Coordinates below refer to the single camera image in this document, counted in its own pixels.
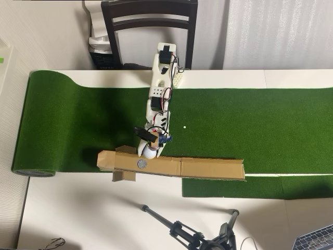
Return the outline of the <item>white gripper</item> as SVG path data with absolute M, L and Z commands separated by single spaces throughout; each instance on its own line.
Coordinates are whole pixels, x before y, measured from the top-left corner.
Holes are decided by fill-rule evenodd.
M 147 122 L 145 124 L 145 129 L 148 132 L 158 132 L 162 133 L 163 135 L 168 135 L 169 121 L 170 121 L 170 111 L 155 112 L 151 118 L 147 119 Z M 156 152 L 157 158 L 161 155 L 165 146 L 166 143 L 159 143 L 159 147 Z M 138 156 L 147 156 L 147 153 L 149 152 L 147 141 L 140 140 L 137 152 Z

